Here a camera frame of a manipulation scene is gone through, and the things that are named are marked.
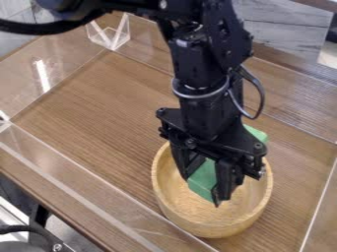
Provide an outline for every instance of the bolt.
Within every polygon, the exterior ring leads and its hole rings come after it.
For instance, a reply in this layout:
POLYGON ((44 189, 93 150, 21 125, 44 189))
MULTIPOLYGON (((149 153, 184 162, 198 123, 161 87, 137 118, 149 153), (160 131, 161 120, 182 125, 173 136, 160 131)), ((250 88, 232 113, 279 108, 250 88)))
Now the bolt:
POLYGON ((160 107, 160 108, 156 110, 156 115, 164 115, 164 112, 165 112, 165 107, 160 107))
POLYGON ((159 2, 159 8, 161 10, 164 10, 167 8, 167 1, 165 0, 160 0, 160 2, 159 2))
POLYGON ((255 143, 254 149, 260 150, 263 148, 263 145, 260 143, 255 143))
POLYGON ((259 174, 260 177, 263 177, 266 175, 266 173, 267 173, 267 170, 266 170, 266 166, 263 165, 260 167, 260 171, 258 172, 258 174, 259 174))
POLYGON ((188 149, 194 149, 196 147, 196 142, 192 138, 187 139, 184 144, 188 147, 188 149))
POLYGON ((254 161, 254 159, 255 159, 254 156, 248 156, 248 155, 246 156, 246 158, 247 158, 250 161, 254 161))
POLYGON ((61 250, 61 245, 60 244, 54 244, 53 246, 52 246, 52 251, 53 252, 58 252, 61 250))

